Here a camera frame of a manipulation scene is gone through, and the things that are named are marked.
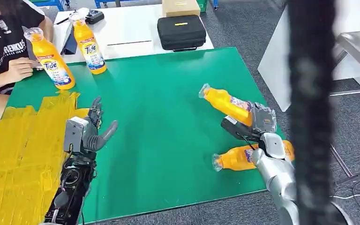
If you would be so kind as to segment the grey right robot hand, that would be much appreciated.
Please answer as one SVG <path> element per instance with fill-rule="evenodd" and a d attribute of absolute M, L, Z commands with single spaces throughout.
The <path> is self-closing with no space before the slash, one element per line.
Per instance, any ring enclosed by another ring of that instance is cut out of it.
<path fill-rule="evenodd" d="M 250 102 L 250 112 L 252 118 L 251 133 L 260 135 L 264 132 L 275 133 L 277 131 L 277 118 L 275 110 L 258 102 Z"/>

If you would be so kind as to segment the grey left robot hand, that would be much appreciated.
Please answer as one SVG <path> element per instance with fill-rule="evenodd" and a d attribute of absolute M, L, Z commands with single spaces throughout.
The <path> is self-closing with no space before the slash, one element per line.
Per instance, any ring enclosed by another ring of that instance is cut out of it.
<path fill-rule="evenodd" d="M 99 135 L 98 130 L 102 124 L 102 103 L 98 96 L 92 102 L 88 115 L 84 118 L 88 124 L 83 130 L 82 142 L 86 150 L 97 152 L 104 147 L 108 140 L 114 135 L 118 128 L 118 121 L 113 120 L 107 130 Z"/>

